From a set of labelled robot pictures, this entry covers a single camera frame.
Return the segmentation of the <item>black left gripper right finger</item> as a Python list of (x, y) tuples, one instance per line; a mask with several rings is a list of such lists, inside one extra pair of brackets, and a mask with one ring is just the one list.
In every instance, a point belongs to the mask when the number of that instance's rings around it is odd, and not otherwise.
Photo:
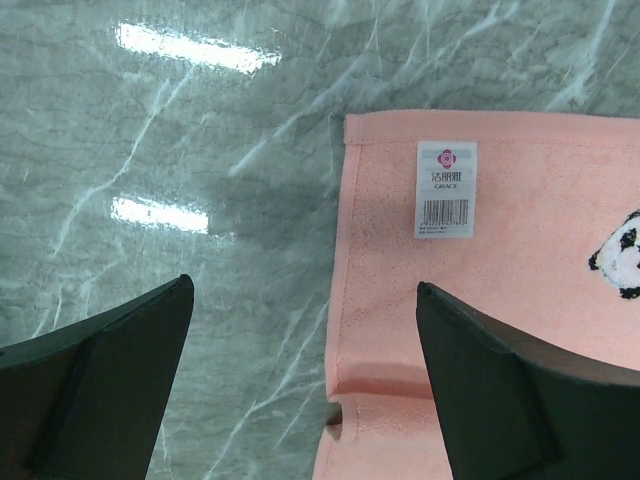
[(432, 283), (416, 321), (456, 479), (636, 479), (639, 373), (552, 345)]

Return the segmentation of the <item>salmon pink towel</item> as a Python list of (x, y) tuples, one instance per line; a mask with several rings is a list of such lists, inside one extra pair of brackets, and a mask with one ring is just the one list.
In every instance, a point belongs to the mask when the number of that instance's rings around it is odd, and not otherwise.
[(416, 321), (432, 283), (639, 373), (639, 123), (396, 110), (345, 121), (317, 479), (456, 479)]

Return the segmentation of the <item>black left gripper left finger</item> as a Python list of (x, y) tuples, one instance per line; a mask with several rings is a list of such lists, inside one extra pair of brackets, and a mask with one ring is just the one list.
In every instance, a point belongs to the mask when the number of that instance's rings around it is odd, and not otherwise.
[(4, 479), (143, 479), (194, 306), (187, 275), (1, 349)]

